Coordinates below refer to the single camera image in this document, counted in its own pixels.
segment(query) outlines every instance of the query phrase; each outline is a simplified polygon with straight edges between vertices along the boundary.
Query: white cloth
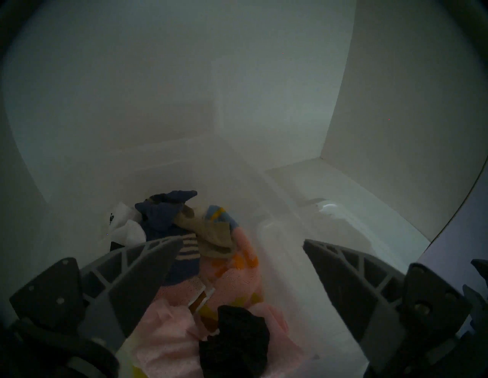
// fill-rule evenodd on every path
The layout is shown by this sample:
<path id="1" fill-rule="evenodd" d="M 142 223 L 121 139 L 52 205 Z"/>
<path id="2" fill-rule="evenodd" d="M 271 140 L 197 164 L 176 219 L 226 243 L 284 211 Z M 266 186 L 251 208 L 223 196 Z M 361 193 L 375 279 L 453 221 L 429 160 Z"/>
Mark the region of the white cloth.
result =
<path id="1" fill-rule="evenodd" d="M 139 223 L 142 220 L 142 215 L 134 207 L 129 207 L 125 203 L 119 202 L 110 214 L 108 232 L 114 232 L 117 228 L 124 226 L 128 220 Z"/>
<path id="2" fill-rule="evenodd" d="M 110 241 L 125 247 L 133 247 L 134 245 L 145 243 L 146 234 L 141 225 L 129 219 L 124 226 L 119 227 L 110 234 Z"/>

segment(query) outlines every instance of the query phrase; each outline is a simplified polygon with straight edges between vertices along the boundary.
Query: pile of clothes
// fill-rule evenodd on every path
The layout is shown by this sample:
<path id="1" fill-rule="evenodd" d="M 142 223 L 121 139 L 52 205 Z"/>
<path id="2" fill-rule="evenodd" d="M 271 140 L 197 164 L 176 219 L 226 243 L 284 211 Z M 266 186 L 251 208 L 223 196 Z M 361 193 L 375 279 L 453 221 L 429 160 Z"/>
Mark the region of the pile of clothes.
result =
<path id="1" fill-rule="evenodd" d="M 111 250 L 185 236 L 153 303 L 129 338 L 136 377 L 280 377 L 305 356 L 278 309 L 265 303 L 259 260 L 221 207 L 191 208 L 196 191 L 119 204 Z"/>

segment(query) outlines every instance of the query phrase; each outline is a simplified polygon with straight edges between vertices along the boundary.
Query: yellow stripe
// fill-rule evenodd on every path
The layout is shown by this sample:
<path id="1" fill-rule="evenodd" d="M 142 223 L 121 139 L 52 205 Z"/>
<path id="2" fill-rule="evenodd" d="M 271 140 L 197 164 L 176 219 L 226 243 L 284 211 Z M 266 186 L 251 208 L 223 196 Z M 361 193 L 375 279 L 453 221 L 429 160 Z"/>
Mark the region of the yellow stripe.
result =
<path id="1" fill-rule="evenodd" d="M 225 210 L 223 207 L 219 207 L 219 209 L 210 217 L 210 220 L 216 220 L 222 213 L 225 213 Z"/>

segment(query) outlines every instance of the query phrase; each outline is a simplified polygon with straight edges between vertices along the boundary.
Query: screw hole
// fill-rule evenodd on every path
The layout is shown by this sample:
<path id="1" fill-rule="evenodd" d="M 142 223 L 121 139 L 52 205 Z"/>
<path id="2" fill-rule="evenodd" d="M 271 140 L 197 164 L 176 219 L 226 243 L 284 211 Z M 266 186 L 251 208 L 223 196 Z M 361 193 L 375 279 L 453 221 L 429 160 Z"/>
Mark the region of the screw hole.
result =
<path id="1" fill-rule="evenodd" d="M 450 300 L 452 302 L 455 302 L 458 300 L 459 296 L 457 293 L 449 290 L 449 291 L 446 291 L 446 294 L 445 294 L 445 297 L 447 300 Z"/>
<path id="2" fill-rule="evenodd" d="M 430 305 L 428 303 L 421 302 L 421 301 L 417 302 L 413 306 L 413 308 L 415 309 L 415 311 L 417 311 L 419 314 L 423 316 L 426 316 L 431 312 Z"/>

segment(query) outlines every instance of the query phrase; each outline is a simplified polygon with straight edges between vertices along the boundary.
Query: pink towel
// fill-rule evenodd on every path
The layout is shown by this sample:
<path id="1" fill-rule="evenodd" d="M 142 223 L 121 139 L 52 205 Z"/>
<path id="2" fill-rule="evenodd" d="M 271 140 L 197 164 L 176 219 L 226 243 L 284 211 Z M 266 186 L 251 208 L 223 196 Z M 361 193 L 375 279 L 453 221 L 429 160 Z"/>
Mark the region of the pink towel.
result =
<path id="1" fill-rule="evenodd" d="M 305 359 L 303 351 L 288 337 L 282 313 L 266 303 L 249 308 L 263 317 L 270 338 L 264 378 L 283 377 Z M 149 306 L 132 338 L 140 340 L 132 354 L 149 378 L 202 378 L 198 341 L 208 336 L 199 327 L 199 315 L 192 316 L 185 306 L 172 307 L 165 299 Z"/>
<path id="2" fill-rule="evenodd" d="M 198 311 L 204 318 L 217 320 L 217 309 L 224 304 L 248 308 L 263 301 L 259 260 L 254 248 L 241 227 L 236 227 L 231 236 L 237 248 L 231 259 L 200 258 L 200 276 L 215 288 Z M 182 300 L 193 297 L 193 291 L 188 290 L 188 283 L 162 287 L 157 298 L 167 299 L 172 306 L 181 305 Z"/>

